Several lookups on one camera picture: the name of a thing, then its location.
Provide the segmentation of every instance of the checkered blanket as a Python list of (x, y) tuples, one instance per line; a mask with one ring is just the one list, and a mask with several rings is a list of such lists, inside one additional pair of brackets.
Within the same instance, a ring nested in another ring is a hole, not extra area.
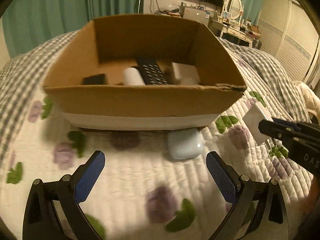
[(221, 44), (243, 59), (263, 79), (288, 114), (296, 121), (310, 122), (302, 94), (292, 84), (280, 62), (272, 55), (218, 38)]
[[(2, 164), (10, 142), (15, 139), (35, 88), (46, 74), (49, 66), (61, 49), (76, 32), (57, 36), (32, 51), (10, 60), (0, 72), (0, 180), (2, 181)], [(271, 88), (284, 109), (297, 121), (309, 121), (307, 109), (297, 89), (280, 63), (265, 52), (249, 49), (220, 39), (252, 69)]]

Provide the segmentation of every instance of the green leaf pattern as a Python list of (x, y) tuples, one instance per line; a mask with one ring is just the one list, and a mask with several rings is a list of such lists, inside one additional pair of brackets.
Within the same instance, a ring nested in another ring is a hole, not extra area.
[(52, 110), (52, 106), (53, 106), (53, 103), (50, 100), (50, 98), (45, 97), (43, 101), (44, 101), (44, 105), (42, 105), (42, 110), (43, 111), (42, 111), (42, 114), (41, 114), (41, 119), (42, 120), (46, 119), (49, 116), (49, 114), (50, 114), (50, 112)]
[(15, 169), (10, 169), (10, 171), (7, 173), (7, 183), (18, 184), (22, 179), (22, 174), (22, 163), (18, 162)]
[(102, 240), (106, 239), (106, 232), (103, 228), (103, 226), (100, 224), (100, 222), (95, 219), (94, 217), (90, 216), (89, 214), (85, 214), (85, 217), (89, 221), (89, 223), (92, 225), (94, 230), (98, 233), (98, 235), (101, 237)]
[(221, 115), (216, 120), (216, 126), (219, 133), (223, 133), (226, 128), (231, 128), (233, 124), (239, 122), (238, 118), (232, 115)]
[(250, 96), (255, 97), (264, 107), (267, 107), (262, 96), (258, 92), (250, 91), (249, 94), (250, 94)]
[(83, 152), (86, 146), (86, 138), (80, 131), (68, 132), (68, 139), (72, 141), (72, 147), (77, 149), (78, 158), (83, 157)]
[(278, 159), (281, 157), (285, 157), (286, 159), (288, 158), (288, 151), (283, 148), (282, 146), (273, 146), (269, 152), (269, 155), (272, 156), (277, 156)]
[(188, 199), (184, 198), (181, 203), (181, 210), (176, 212), (176, 217), (165, 226), (165, 230), (174, 233), (186, 229), (195, 217), (195, 208)]

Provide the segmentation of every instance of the cable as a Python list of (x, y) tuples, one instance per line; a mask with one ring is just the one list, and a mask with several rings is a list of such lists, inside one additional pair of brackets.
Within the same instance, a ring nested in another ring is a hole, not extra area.
[(157, 4), (157, 7), (158, 7), (157, 11), (155, 11), (155, 2), (154, 2), (154, 0), (150, 0), (150, 6), (149, 6), (150, 12), (152, 14), (161, 14), (161, 13), (163, 13), (164, 11), (161, 11), (160, 8), (159, 8), (158, 0), (156, 0), (156, 4)]

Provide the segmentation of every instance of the cardboard box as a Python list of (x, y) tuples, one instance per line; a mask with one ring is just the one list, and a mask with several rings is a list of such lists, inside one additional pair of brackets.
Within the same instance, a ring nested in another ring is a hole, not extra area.
[[(123, 86), (135, 58), (194, 65), (201, 85)], [(81, 85), (105, 73), (108, 85)], [(196, 21), (158, 15), (97, 18), (53, 63), (44, 90), (73, 125), (101, 130), (176, 130), (209, 125), (246, 89), (231, 57)]]

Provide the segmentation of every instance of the white paper roll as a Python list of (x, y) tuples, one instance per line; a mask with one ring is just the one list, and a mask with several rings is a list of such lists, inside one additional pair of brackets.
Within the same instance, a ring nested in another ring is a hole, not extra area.
[(133, 67), (126, 68), (123, 72), (125, 86), (143, 86), (146, 85), (139, 73), (139, 70)]

